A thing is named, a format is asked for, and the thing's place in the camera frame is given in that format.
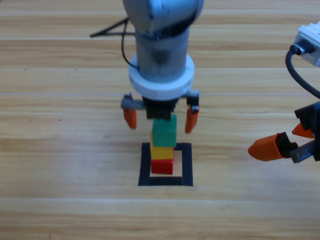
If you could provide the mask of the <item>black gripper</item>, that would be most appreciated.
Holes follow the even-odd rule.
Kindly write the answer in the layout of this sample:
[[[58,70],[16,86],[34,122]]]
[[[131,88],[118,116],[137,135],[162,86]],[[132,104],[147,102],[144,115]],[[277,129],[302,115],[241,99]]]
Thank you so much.
[[[124,119],[130,129],[137,128],[137,111],[146,110],[147,119],[170,120],[171,114],[176,108],[180,99],[186,99],[188,106],[185,121],[185,133],[189,134],[196,126],[198,114],[200,112],[200,92],[198,90],[188,90],[185,94],[171,100],[152,100],[143,97],[142,100],[133,99],[132,95],[125,94],[121,100]]]
[[[251,157],[268,162],[290,158],[300,163],[309,157],[316,162],[320,161],[320,102],[310,104],[294,111],[300,123],[291,131],[293,135],[312,139],[312,141],[298,146],[291,142],[286,132],[276,133],[256,140],[249,148]]]

